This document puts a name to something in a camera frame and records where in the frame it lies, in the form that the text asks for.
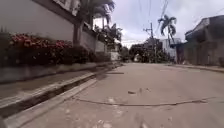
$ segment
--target shrub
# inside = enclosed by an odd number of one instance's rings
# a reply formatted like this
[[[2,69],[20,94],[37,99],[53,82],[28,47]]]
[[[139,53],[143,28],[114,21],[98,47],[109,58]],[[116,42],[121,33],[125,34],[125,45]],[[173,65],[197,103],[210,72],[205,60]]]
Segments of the shrub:
[[[4,51],[0,56],[1,67],[110,61],[109,55],[95,54],[80,45],[72,46],[72,42],[69,41],[28,34],[0,34],[0,43],[5,44],[1,49]]]

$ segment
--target cloud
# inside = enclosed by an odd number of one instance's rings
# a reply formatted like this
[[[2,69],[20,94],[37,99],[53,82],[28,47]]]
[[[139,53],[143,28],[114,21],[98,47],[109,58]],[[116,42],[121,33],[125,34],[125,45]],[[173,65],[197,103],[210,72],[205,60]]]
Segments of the cloud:
[[[151,14],[149,16],[149,0],[114,0],[116,8],[112,13],[112,23],[117,23],[123,29],[123,44],[130,45],[133,42],[142,43],[149,35],[143,32],[143,28],[149,28],[153,23],[154,32],[158,28],[158,19],[162,13],[164,0],[151,0]],[[184,34],[193,29],[204,17],[224,14],[223,0],[168,0],[169,5],[166,14],[177,18],[177,34],[175,37],[184,40]],[[154,33],[157,38],[160,31]]]

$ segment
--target utility pole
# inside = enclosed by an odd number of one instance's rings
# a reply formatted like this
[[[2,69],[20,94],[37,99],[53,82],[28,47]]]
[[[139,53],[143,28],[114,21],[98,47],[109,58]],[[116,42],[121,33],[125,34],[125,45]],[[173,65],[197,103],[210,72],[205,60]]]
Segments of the utility pole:
[[[155,62],[157,62],[157,56],[156,56],[156,54],[157,54],[157,42],[154,39],[152,23],[150,23],[150,29],[146,28],[146,29],[143,29],[143,31],[147,32],[150,35],[150,37],[153,41],[153,45],[154,45],[154,49],[155,49]]]

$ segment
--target sidewalk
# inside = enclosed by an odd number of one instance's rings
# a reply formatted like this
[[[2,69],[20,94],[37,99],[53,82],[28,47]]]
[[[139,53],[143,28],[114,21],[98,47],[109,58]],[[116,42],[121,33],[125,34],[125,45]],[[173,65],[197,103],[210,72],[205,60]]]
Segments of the sidewalk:
[[[63,74],[56,74],[52,76],[37,78],[29,81],[2,84],[0,85],[0,100],[21,93],[27,93],[43,86],[53,84],[55,82],[61,82],[63,80],[68,80],[77,76],[81,76],[88,72],[90,71],[67,72]]]
[[[224,73],[224,68],[217,67],[217,66],[195,66],[195,65],[175,65],[171,64],[168,66],[178,67],[178,68],[189,68],[189,69],[199,69],[199,70],[205,70],[205,71],[212,71],[212,72],[219,72]]]

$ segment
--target road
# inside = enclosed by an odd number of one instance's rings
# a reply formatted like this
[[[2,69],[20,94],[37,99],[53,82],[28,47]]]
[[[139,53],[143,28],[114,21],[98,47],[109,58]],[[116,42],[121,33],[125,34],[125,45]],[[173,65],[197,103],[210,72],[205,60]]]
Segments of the road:
[[[223,128],[223,108],[221,73],[126,64],[22,128]]]

